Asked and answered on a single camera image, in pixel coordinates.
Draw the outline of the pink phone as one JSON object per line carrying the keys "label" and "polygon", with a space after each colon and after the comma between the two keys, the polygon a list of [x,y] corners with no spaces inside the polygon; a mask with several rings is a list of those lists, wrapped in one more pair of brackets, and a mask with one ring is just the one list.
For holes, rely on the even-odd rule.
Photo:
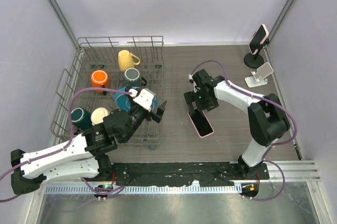
{"label": "pink phone", "polygon": [[262,49],[268,38],[268,29],[265,24],[261,24],[257,31],[254,33],[253,38],[249,43],[249,49],[251,54],[257,54]]}
{"label": "pink phone", "polygon": [[208,137],[214,133],[214,129],[203,111],[195,109],[193,114],[190,111],[187,114],[200,138]]}

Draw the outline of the white phone stand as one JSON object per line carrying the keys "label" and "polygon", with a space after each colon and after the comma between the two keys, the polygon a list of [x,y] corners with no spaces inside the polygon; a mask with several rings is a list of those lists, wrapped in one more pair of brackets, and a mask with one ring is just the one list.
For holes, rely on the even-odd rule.
{"label": "white phone stand", "polygon": [[272,75],[274,69],[269,62],[264,63],[255,71],[252,71],[252,76],[246,77],[244,80],[249,88],[264,86],[268,84],[268,77]]}

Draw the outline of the black phone stand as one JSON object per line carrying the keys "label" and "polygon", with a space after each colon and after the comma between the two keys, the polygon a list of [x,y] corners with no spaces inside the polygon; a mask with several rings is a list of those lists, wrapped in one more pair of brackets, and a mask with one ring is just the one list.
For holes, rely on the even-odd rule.
{"label": "black phone stand", "polygon": [[[268,44],[268,42],[269,42],[269,38],[267,39],[262,49]],[[262,55],[260,55],[260,51],[255,55],[252,55],[251,52],[247,53],[244,57],[244,64],[251,69],[257,69],[258,67],[263,65],[264,58],[262,57]]]}

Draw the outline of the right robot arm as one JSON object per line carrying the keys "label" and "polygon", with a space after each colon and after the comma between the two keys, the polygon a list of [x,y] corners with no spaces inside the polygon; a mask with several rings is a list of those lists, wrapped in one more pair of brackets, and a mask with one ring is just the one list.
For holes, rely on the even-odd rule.
{"label": "right robot arm", "polygon": [[189,75],[193,90],[184,93],[188,116],[199,137],[211,135],[214,130],[205,115],[227,102],[248,116],[251,142],[238,158],[238,173],[243,179],[252,178],[272,144],[289,129],[290,122],[277,95],[262,95],[241,88],[223,76],[211,77],[205,69]]}

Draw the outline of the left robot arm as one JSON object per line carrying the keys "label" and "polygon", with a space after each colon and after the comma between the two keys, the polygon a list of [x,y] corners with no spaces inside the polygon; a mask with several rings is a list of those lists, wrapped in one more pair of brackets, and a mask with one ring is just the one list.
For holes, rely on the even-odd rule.
{"label": "left robot arm", "polygon": [[61,144],[35,151],[16,149],[11,152],[11,187],[15,195],[36,191],[44,182],[55,178],[95,178],[107,181],[112,167],[106,153],[125,144],[138,130],[143,121],[160,123],[165,111],[163,102],[153,112],[133,103],[126,112],[115,109],[72,139]]}

